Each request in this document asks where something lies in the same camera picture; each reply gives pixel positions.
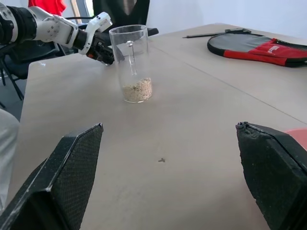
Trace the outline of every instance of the clear plastic cup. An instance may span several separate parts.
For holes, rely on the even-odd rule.
[[[124,100],[139,103],[152,96],[148,36],[145,25],[127,25],[109,31]]]

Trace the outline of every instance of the table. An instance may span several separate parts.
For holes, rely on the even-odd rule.
[[[102,122],[82,229],[268,230],[235,124],[306,127],[306,68],[226,59],[206,38],[181,38],[230,27],[150,38],[154,94],[144,103],[122,100],[115,66],[78,54],[31,64],[9,200],[63,135]]]

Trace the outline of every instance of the robotic arm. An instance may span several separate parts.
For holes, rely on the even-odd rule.
[[[111,25],[110,16],[105,12],[93,18],[83,31],[75,23],[49,14],[37,6],[27,9],[0,3],[2,45],[18,44],[25,40],[52,41],[68,48],[76,48],[80,54],[95,60],[112,64],[112,49],[104,46],[99,37],[99,34]]]

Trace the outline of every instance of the person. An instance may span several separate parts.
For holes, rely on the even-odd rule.
[[[12,175],[19,121],[0,109],[0,210],[5,208]]]

